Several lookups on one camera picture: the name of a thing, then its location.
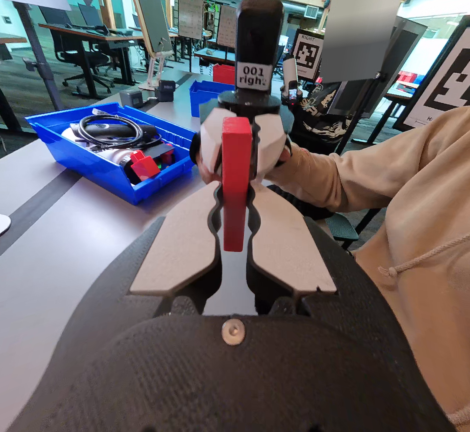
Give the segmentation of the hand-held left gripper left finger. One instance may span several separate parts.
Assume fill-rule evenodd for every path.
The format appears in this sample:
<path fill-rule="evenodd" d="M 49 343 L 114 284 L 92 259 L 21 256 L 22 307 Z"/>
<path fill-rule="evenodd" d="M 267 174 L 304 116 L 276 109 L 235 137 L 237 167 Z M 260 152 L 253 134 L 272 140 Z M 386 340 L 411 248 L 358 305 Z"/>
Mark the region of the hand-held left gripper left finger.
<path fill-rule="evenodd" d="M 131 294 L 175 295 L 214 266 L 220 257 L 220 190 L 220 182 L 211 182 L 168 212 L 131 284 Z"/>

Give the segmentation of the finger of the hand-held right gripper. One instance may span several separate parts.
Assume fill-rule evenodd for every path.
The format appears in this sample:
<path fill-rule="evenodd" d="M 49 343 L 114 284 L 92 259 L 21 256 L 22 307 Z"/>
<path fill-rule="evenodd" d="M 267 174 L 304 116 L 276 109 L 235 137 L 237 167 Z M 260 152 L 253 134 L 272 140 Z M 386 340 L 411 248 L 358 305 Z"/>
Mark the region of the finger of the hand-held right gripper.
<path fill-rule="evenodd" d="M 286 132 L 279 114 L 261 114 L 254 117 L 254 150 L 252 152 L 251 180 L 262 180 L 274 169 L 286 142 Z"/>
<path fill-rule="evenodd" d="M 200 157 L 209 172 L 220 174 L 222 127 L 225 118 L 236 117 L 236 113 L 215 107 L 209 112 L 200 129 Z"/>

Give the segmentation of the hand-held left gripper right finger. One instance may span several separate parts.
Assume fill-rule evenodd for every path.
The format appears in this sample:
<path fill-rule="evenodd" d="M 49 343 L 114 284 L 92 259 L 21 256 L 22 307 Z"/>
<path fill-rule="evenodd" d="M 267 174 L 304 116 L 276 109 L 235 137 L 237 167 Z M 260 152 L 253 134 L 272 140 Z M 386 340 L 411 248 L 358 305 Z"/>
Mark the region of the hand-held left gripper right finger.
<path fill-rule="evenodd" d="M 337 287 L 302 214 L 262 184 L 251 184 L 249 256 L 253 267 L 295 298 Z"/>

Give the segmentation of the red long block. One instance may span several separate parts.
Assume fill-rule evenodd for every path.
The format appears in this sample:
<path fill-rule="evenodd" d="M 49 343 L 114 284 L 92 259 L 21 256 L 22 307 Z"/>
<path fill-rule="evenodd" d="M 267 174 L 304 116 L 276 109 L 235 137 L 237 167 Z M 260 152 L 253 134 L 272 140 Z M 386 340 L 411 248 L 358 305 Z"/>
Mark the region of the red long block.
<path fill-rule="evenodd" d="M 223 249 L 241 252 L 250 176 L 252 130 L 246 117 L 227 117 L 222 124 Z"/>

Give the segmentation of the blue plastic bin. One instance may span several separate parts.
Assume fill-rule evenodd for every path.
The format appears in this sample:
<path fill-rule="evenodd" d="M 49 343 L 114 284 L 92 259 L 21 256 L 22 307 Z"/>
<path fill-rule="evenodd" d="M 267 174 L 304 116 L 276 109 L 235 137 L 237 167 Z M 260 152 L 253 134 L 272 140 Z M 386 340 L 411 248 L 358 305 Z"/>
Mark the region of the blue plastic bin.
<path fill-rule="evenodd" d="M 134 185 L 119 164 L 100 157 L 61 135 L 70 123 L 77 123 L 90 116 L 94 107 L 110 115 L 118 114 L 131 119 L 139 125 L 156 126 L 162 138 L 174 146 L 175 163 L 163 169 L 156 177 Z M 56 162 L 133 205 L 156 194 L 194 166 L 189 157 L 189 147 L 195 131 L 138 109 L 122 107 L 117 102 L 27 116 L 26 121 L 46 144 Z"/>

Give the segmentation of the person's right forearm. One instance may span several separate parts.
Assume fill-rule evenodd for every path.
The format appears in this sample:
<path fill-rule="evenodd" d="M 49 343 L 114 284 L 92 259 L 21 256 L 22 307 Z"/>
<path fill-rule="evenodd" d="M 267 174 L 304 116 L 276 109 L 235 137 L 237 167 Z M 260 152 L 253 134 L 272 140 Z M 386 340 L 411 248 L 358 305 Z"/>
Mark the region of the person's right forearm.
<path fill-rule="evenodd" d="M 298 199 L 331 211 L 382 208 L 409 191 L 426 138 L 423 130 L 414 130 L 341 156 L 310 153 L 292 144 L 265 178 Z"/>

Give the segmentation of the person's right hand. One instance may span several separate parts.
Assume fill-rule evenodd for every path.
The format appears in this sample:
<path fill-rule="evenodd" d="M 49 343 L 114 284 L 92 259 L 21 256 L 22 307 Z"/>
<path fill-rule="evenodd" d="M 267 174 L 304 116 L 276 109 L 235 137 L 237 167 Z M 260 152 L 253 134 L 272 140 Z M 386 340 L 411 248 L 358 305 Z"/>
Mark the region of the person's right hand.
<path fill-rule="evenodd" d="M 284 149 L 280 155 L 278 160 L 278 166 L 274 167 L 269 173 L 264 176 L 264 180 L 269 182 L 275 182 L 277 178 L 281 175 L 281 172 L 285 170 L 287 164 L 292 160 L 294 154 L 294 144 L 292 144 L 291 148 L 287 145 L 284 146 Z M 201 149 L 199 149 L 196 153 L 196 163 L 199 170 L 199 174 L 205 184 L 209 184 L 213 181 L 221 181 L 221 177 L 209 171 L 205 162 L 201 157 Z"/>

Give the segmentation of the calibration grid board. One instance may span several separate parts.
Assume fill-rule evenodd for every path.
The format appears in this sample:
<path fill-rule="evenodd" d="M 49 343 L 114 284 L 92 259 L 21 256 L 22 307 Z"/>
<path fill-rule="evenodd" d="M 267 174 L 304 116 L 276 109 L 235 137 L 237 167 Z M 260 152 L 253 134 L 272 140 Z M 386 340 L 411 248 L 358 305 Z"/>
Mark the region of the calibration grid board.
<path fill-rule="evenodd" d="M 204 0 L 178 0 L 178 34 L 203 40 Z"/>
<path fill-rule="evenodd" d="M 216 41 L 219 46 L 235 48 L 236 45 L 236 8 L 230 6 L 220 7 L 219 26 Z"/>

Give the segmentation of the small blue storage bin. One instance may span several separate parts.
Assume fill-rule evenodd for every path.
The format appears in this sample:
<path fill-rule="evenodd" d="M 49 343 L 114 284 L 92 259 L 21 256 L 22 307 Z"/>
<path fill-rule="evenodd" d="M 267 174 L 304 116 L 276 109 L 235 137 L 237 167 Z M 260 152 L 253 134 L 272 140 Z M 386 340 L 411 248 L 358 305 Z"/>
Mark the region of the small blue storage bin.
<path fill-rule="evenodd" d="M 189 89 L 192 117 L 200 117 L 199 106 L 201 104 L 217 99 L 222 92 L 234 90 L 233 84 L 195 80 Z"/>

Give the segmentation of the black toy block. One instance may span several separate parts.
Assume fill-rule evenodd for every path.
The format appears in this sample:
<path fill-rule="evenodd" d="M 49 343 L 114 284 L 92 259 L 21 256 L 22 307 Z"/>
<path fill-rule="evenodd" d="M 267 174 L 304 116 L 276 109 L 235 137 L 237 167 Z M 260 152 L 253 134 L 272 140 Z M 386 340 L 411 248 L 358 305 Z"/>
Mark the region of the black toy block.
<path fill-rule="evenodd" d="M 149 156 L 157 165 L 170 166 L 176 162 L 174 146 L 165 142 L 144 150 L 145 156 Z"/>

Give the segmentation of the white handheld device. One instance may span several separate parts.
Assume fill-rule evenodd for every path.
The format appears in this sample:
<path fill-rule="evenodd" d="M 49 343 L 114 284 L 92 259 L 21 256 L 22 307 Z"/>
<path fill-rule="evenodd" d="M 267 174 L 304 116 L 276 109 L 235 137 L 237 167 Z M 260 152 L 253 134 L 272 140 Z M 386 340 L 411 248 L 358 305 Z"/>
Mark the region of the white handheld device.
<path fill-rule="evenodd" d="M 292 108 L 302 96 L 302 91 L 298 84 L 296 58 L 288 54 L 282 63 L 283 86 L 281 87 L 281 100 L 283 105 Z"/>

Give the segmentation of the white marker tag board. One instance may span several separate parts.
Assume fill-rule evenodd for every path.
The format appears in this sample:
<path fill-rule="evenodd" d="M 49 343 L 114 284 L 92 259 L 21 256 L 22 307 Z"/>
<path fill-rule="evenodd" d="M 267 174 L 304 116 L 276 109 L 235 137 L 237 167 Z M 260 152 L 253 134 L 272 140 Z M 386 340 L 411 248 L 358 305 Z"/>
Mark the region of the white marker tag board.
<path fill-rule="evenodd" d="M 296 60 L 298 79 L 312 83 L 317 80 L 323 42 L 322 33 L 297 29 L 291 55 Z"/>

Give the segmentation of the teal office chair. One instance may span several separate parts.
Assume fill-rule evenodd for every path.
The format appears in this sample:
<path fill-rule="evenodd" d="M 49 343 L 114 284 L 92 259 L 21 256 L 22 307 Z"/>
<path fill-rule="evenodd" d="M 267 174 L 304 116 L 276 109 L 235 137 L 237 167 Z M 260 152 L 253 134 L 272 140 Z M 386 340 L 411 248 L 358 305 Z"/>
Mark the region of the teal office chair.
<path fill-rule="evenodd" d="M 368 210 L 356 227 L 353 227 L 347 217 L 342 213 L 333 213 L 328 211 L 326 208 L 320 208 L 303 202 L 274 184 L 269 185 L 267 188 L 287 200 L 302 214 L 302 216 L 309 217 L 316 221 L 317 224 L 319 224 L 319 221 L 322 219 L 326 220 L 326 225 L 331 231 L 333 239 L 342 242 L 342 248 L 347 252 L 349 251 L 351 244 L 358 241 L 360 233 L 379 213 L 379 211 L 381 211 L 380 208 Z"/>

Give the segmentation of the small red storage bin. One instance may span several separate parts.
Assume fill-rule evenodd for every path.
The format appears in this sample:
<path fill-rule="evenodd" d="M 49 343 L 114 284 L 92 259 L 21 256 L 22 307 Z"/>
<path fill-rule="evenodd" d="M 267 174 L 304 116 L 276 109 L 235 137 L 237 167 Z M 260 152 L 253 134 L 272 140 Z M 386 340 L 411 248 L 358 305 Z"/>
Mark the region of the small red storage bin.
<path fill-rule="evenodd" d="M 215 64 L 212 68 L 213 82 L 235 85 L 235 67 L 227 64 Z"/>

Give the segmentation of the black box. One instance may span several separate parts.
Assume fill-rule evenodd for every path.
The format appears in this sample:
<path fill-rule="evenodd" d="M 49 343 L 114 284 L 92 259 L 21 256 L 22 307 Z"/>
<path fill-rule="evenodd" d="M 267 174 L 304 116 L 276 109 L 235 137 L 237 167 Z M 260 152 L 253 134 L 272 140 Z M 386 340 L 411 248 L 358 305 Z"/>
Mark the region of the black box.
<path fill-rule="evenodd" d="M 173 102 L 176 82 L 173 80 L 160 80 L 155 87 L 155 98 L 158 102 Z"/>

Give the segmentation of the red toy block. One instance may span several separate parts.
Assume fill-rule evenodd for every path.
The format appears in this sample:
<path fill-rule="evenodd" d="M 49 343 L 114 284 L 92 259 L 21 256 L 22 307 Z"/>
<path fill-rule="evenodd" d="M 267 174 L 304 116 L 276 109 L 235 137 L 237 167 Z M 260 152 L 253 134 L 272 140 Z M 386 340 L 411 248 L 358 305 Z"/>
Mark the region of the red toy block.
<path fill-rule="evenodd" d="M 151 156 L 138 150 L 130 155 L 130 168 L 135 183 L 140 183 L 160 174 L 161 169 Z"/>

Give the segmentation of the grey box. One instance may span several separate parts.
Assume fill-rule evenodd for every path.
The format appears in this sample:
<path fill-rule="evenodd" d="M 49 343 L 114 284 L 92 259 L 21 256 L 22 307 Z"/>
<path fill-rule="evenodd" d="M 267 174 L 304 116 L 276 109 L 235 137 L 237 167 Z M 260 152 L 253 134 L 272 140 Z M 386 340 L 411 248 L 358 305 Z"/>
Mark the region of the grey box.
<path fill-rule="evenodd" d="M 141 89 L 125 89 L 120 90 L 119 100 L 121 106 L 141 109 L 146 104 Z"/>

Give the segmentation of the white container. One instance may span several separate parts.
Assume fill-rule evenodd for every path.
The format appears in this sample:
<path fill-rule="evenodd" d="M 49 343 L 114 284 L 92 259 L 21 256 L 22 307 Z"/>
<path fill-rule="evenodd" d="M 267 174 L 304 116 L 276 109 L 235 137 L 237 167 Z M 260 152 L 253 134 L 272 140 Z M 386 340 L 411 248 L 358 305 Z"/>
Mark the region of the white container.
<path fill-rule="evenodd" d="M 95 155 L 121 166 L 124 166 L 130 160 L 130 155 L 133 152 L 133 150 L 127 148 L 110 148 L 105 150 L 97 149 L 93 143 L 76 136 L 70 127 L 63 131 L 61 135 L 63 138 L 76 142 L 80 147 L 91 151 Z"/>

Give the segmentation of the wooden desk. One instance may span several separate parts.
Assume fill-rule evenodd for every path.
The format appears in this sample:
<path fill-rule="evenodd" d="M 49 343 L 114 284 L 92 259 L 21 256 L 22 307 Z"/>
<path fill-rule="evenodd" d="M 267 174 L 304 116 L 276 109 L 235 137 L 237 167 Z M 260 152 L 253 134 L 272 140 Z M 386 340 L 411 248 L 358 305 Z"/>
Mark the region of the wooden desk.
<path fill-rule="evenodd" d="M 9 53 L 7 44 L 10 43 L 26 43 L 27 40 L 24 37 L 16 36 L 13 34 L 3 34 L 0 35 L 0 61 L 12 59 L 11 54 Z M 8 130 L 11 133 L 21 134 L 27 133 L 27 129 L 21 127 L 12 107 L 10 106 L 5 94 L 0 90 L 0 117 L 3 121 L 1 124 L 1 129 Z"/>
<path fill-rule="evenodd" d="M 94 49 L 95 51 L 100 51 L 104 53 L 105 55 L 107 55 L 109 57 L 108 64 L 106 66 L 101 66 L 99 68 L 108 67 L 111 65 L 110 61 L 112 59 L 117 59 L 117 66 L 121 71 L 121 77 L 120 78 L 103 77 L 98 72 L 98 75 L 104 79 L 104 82 L 108 83 L 108 82 L 113 81 L 115 86 L 117 84 L 123 84 L 126 86 L 134 86 L 135 84 L 137 84 L 137 82 L 134 80 L 133 75 L 132 75 L 130 56 L 129 56 L 129 47 L 143 40 L 143 36 L 141 34 L 125 35 L 123 32 L 120 32 L 120 31 L 111 31 L 105 34 L 104 32 L 100 32 L 99 30 L 90 28 L 88 26 L 76 27 L 71 24 L 38 24 L 38 26 L 41 28 L 45 28 L 47 30 L 49 30 L 48 27 L 51 29 L 57 29 L 66 35 L 76 35 L 78 38 L 84 41 L 84 47 L 87 51 Z M 96 84 L 97 83 L 91 84 L 91 87 L 94 86 L 96 89 Z M 88 88 L 87 88 L 87 91 L 84 91 L 80 87 L 80 90 L 86 94 L 88 93 Z M 93 99 L 93 100 L 101 100 L 104 98 L 103 96 L 100 96 L 98 93 L 97 95 L 99 98 Z M 91 100 L 91 98 L 89 97 L 83 97 L 83 96 L 78 96 L 78 97 Z"/>

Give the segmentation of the dark panel on stand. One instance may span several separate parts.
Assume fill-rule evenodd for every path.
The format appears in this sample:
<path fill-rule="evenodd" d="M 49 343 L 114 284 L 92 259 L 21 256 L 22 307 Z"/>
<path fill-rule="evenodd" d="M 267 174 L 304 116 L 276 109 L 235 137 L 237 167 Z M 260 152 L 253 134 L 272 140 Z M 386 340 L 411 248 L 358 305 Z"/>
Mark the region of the dark panel on stand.
<path fill-rule="evenodd" d="M 396 17 L 389 46 L 379 70 L 380 80 L 373 92 L 369 94 L 361 118 L 371 116 L 381 99 L 396 82 L 404 63 L 425 31 L 426 26 L 423 24 L 399 16 Z M 373 79 L 342 81 L 330 103 L 327 114 L 329 116 L 338 116 L 341 119 L 340 125 L 348 127 L 373 83 Z"/>

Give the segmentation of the black office chair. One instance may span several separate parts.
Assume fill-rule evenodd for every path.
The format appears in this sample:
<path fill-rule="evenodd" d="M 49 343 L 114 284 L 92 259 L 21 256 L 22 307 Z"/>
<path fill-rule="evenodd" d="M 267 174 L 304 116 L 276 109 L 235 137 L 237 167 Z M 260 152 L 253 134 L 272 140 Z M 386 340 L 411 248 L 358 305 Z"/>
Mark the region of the black office chair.
<path fill-rule="evenodd" d="M 62 85 L 69 86 L 70 81 L 85 80 L 88 88 L 88 93 L 80 90 L 80 85 L 77 84 L 76 92 L 74 95 L 89 97 L 91 99 L 98 99 L 95 87 L 91 84 L 97 83 L 103 86 L 107 93 L 111 93 L 111 88 L 114 87 L 114 82 L 104 82 L 104 79 L 98 75 L 98 68 L 106 66 L 109 62 L 109 57 L 100 51 L 94 49 L 86 50 L 84 41 L 76 35 L 66 35 L 57 29 L 49 28 L 52 40 L 54 43 L 54 51 L 56 59 L 59 62 L 72 64 L 82 69 L 82 74 L 65 78 Z"/>

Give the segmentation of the large marker tag board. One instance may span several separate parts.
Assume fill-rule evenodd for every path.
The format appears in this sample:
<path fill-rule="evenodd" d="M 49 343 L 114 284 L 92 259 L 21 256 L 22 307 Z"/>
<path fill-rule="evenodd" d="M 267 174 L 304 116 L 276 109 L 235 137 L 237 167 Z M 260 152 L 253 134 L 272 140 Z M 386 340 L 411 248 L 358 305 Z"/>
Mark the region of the large marker tag board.
<path fill-rule="evenodd" d="M 470 104 L 470 16 L 462 17 L 393 128 L 420 128 Z"/>

